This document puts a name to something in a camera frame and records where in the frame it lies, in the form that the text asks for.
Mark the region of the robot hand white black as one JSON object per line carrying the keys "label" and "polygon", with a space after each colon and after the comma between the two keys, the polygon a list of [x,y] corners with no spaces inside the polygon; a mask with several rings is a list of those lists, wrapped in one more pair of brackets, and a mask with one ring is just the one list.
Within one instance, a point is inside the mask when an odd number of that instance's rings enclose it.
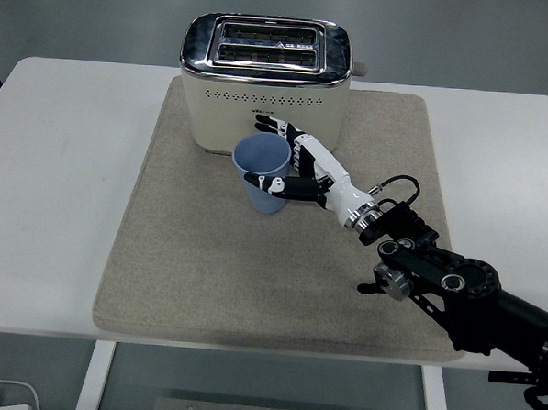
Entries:
{"label": "robot hand white black", "polygon": [[258,131],[273,133],[287,142],[290,166],[297,176],[248,172],[244,175],[247,183],[275,198],[314,202],[335,213],[347,228],[355,227],[378,208],[373,197],[352,184],[349,173],[315,137],[276,117],[258,114],[255,119]]}

